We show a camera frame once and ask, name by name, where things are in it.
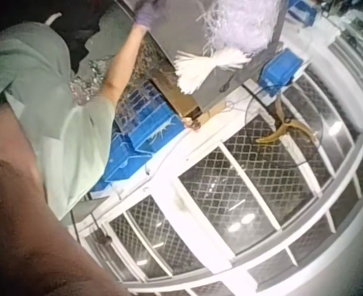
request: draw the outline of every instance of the fan blade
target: fan blade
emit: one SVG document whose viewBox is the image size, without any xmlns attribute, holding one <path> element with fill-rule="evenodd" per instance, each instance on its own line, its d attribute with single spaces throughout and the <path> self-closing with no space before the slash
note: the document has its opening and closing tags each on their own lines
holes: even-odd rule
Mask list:
<svg viewBox="0 0 363 296">
<path fill-rule="evenodd" d="M 277 139 L 279 139 L 281 136 L 283 136 L 286 133 L 287 133 L 287 126 L 286 125 L 281 125 L 276 132 L 274 132 L 270 136 L 267 136 L 267 137 L 264 137 L 264 138 L 261 138 L 261 139 L 257 139 L 256 143 L 258 143 L 258 144 L 268 144 L 268 143 L 271 143 L 271 142 L 275 142 Z"/>
<path fill-rule="evenodd" d="M 282 123 L 285 122 L 285 113 L 283 111 L 282 99 L 281 99 L 280 95 L 278 95 L 276 98 L 275 106 L 276 106 L 276 114 L 278 115 L 280 121 Z"/>
<path fill-rule="evenodd" d="M 303 131 L 305 134 L 307 134 L 309 136 L 309 138 L 311 139 L 312 143 L 313 144 L 316 144 L 317 138 L 312 133 L 311 129 L 308 128 L 303 123 L 301 123 L 300 121 L 297 121 L 297 120 L 293 119 L 290 123 L 287 124 L 287 126 L 290 127 L 290 128 L 296 128 L 296 129 L 298 129 L 300 131 Z"/>
</svg>

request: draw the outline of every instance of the green shirt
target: green shirt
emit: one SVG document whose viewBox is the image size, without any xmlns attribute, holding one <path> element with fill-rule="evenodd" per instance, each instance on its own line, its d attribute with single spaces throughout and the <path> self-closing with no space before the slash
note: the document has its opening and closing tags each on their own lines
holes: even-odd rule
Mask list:
<svg viewBox="0 0 363 296">
<path fill-rule="evenodd" d="M 24 23 L 0 34 L 0 93 L 5 92 L 35 151 L 58 219 L 102 176 L 115 115 L 103 97 L 77 105 L 69 78 L 67 46 L 48 26 Z"/>
</svg>

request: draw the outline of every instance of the hand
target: hand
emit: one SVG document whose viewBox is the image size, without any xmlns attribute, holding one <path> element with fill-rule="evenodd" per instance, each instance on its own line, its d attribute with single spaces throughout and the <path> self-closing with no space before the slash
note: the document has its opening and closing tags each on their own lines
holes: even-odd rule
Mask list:
<svg viewBox="0 0 363 296">
<path fill-rule="evenodd" d="M 164 14 L 166 0 L 143 0 L 136 6 L 137 25 L 141 25 L 148 30 L 153 21 L 159 19 Z"/>
</svg>

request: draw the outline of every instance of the purple glove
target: purple glove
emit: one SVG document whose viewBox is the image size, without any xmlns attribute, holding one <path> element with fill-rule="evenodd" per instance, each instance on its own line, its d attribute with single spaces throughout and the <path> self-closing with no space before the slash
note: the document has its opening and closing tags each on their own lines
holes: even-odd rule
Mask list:
<svg viewBox="0 0 363 296">
<path fill-rule="evenodd" d="M 137 5 L 136 20 L 137 25 L 141 25 L 150 30 L 153 21 L 162 17 L 166 0 L 144 0 Z"/>
</svg>

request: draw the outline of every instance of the worker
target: worker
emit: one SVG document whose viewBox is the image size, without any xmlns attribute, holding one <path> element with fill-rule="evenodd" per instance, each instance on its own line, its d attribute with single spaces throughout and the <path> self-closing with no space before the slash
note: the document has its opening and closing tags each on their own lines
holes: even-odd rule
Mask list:
<svg viewBox="0 0 363 296">
<path fill-rule="evenodd" d="M 69 89 L 67 47 L 51 28 L 0 34 L 0 295 L 129 295 L 61 226 L 104 172 L 115 108 L 165 0 L 147 0 L 98 97 Z"/>
</svg>

